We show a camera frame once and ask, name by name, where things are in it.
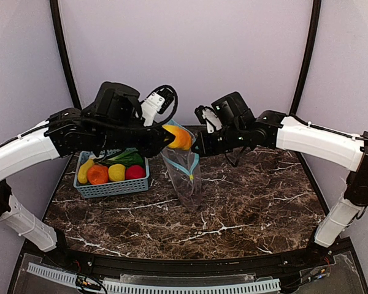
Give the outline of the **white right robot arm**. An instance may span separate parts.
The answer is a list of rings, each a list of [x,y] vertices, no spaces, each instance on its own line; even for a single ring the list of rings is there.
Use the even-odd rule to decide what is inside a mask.
[[[341,132],[272,110],[255,117],[238,92],[225,95],[210,107],[201,105],[194,112],[207,126],[191,147],[201,157],[262,146],[308,154],[349,170],[345,192],[315,230],[315,244],[331,246],[368,207],[368,132]]]

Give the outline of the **white garlic bulb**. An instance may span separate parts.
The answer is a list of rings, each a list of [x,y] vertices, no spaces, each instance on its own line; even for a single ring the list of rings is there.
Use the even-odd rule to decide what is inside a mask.
[[[105,156],[102,159],[96,159],[96,164],[111,166],[115,164],[122,164],[126,168],[134,165],[144,165],[144,158],[139,154],[137,150],[126,150],[113,153],[109,156]]]

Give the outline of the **clear zip top bag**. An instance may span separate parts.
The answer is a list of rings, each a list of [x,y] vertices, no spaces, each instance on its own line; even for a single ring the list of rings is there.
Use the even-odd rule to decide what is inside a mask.
[[[195,136],[191,131],[174,120],[170,120],[167,124],[187,130],[192,137],[193,144]],[[193,153],[191,149],[184,151],[169,147],[164,148],[161,155],[181,204],[190,211],[197,210],[202,201],[199,155]]]

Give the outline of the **yellow mango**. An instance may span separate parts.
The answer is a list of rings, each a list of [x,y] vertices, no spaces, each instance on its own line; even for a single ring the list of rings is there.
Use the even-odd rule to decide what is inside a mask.
[[[163,128],[171,134],[175,135],[174,141],[168,144],[168,147],[170,149],[181,149],[184,151],[190,150],[192,146],[192,137],[187,130],[182,127],[170,124],[163,125]]]

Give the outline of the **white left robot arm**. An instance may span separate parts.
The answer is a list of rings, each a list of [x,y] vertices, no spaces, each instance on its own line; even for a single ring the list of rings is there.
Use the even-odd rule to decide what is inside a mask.
[[[66,248],[63,233],[44,224],[14,196],[6,179],[33,165],[78,151],[95,155],[111,149],[135,148],[144,157],[159,154],[174,136],[156,122],[167,109],[176,111],[178,95],[169,85],[140,100],[139,91],[121,83],[103,82],[86,108],[67,108],[32,129],[0,144],[0,221],[42,252]]]

